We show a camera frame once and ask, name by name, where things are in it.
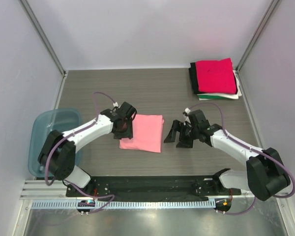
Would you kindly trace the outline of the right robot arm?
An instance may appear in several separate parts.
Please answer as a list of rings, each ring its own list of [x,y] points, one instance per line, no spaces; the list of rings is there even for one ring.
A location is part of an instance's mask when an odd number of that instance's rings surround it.
[[[231,135],[219,124],[210,124],[203,111],[189,109],[184,112],[183,122],[174,120],[165,143],[178,139],[178,148],[192,148],[199,140],[233,157],[245,167],[245,171],[225,168],[212,178],[218,189],[241,189],[250,191],[261,200],[277,197],[278,193],[291,184],[277,150],[252,146]]]

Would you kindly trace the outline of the light pink t shirt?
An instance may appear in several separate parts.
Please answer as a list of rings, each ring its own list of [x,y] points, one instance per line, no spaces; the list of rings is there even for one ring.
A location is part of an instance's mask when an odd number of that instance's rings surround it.
[[[132,122],[133,138],[123,138],[119,142],[120,149],[161,152],[163,116],[137,114]]]

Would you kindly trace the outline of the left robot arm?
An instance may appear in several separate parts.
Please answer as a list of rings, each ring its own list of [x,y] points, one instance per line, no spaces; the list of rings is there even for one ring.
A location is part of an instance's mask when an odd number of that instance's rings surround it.
[[[45,179],[53,175],[79,189],[87,187],[91,176],[76,165],[76,154],[99,137],[112,133],[114,139],[133,138],[133,126],[137,110],[127,102],[121,106],[101,111],[91,121],[71,129],[49,133],[38,156],[38,162],[45,168]]]

